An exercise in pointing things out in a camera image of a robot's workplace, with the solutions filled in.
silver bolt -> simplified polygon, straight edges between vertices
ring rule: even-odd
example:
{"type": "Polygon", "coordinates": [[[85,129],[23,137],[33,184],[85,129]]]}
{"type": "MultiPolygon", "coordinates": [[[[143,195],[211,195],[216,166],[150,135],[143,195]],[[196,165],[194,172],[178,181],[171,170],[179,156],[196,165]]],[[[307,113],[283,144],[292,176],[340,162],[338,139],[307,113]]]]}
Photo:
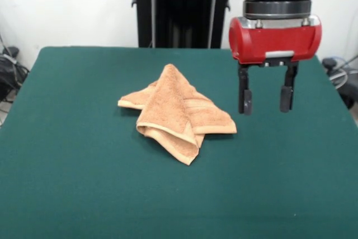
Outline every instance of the silver bolt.
{"type": "Polygon", "coordinates": [[[309,19],[308,18],[303,19],[302,20],[302,26],[308,26],[308,25],[310,25],[309,19]]]}
{"type": "Polygon", "coordinates": [[[256,24],[255,24],[255,27],[256,27],[256,28],[262,28],[262,27],[263,27],[262,21],[261,21],[261,20],[257,20],[257,21],[256,21],[256,24]]]}

red gripper housing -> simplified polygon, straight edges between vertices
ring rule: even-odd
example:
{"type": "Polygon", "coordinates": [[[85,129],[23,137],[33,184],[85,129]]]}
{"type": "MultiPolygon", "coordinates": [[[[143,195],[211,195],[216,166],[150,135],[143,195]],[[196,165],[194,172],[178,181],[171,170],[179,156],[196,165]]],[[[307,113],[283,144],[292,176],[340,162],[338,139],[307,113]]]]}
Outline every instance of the red gripper housing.
{"type": "Polygon", "coordinates": [[[321,23],[285,29],[250,29],[234,18],[229,31],[233,58],[240,64],[262,64],[270,51],[293,51],[292,62],[310,59],[315,55],[321,37],[321,23]]]}

green tablecloth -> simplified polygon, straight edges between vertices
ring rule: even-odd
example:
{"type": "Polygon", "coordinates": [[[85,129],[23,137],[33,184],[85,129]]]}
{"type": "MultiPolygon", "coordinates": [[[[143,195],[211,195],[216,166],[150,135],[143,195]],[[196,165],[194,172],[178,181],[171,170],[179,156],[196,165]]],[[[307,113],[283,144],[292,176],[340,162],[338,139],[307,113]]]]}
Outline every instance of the green tablecloth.
{"type": "Polygon", "coordinates": [[[0,130],[0,238],[358,238],[358,132],[318,61],[252,68],[239,115],[226,50],[46,48],[0,130]],[[117,100],[173,63],[229,112],[191,166],[117,100]]]}

white wall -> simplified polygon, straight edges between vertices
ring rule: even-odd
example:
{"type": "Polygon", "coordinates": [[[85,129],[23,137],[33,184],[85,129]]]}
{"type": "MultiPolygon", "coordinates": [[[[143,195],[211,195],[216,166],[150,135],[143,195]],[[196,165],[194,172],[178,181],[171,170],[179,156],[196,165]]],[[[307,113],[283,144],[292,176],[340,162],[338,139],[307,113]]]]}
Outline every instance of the white wall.
{"type": "MultiPolygon", "coordinates": [[[[136,9],[131,0],[0,0],[0,32],[7,44],[21,49],[31,67],[39,50],[49,45],[137,46],[136,9]]],[[[242,1],[230,0],[224,22],[242,14],[242,1]]],[[[313,13],[323,24],[319,57],[349,58],[358,53],[358,1],[314,0],[313,13]]]]}

orange towel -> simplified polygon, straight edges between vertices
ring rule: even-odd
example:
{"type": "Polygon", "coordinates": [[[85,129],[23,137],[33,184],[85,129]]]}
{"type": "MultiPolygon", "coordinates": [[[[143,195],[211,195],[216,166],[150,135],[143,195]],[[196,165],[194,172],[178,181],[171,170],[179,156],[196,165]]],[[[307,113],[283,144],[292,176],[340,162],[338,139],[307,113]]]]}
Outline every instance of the orange towel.
{"type": "Polygon", "coordinates": [[[137,130],[187,165],[199,154],[205,134],[237,132],[230,115],[198,93],[172,64],[158,81],[123,96],[118,106],[142,110],[137,130]]]}

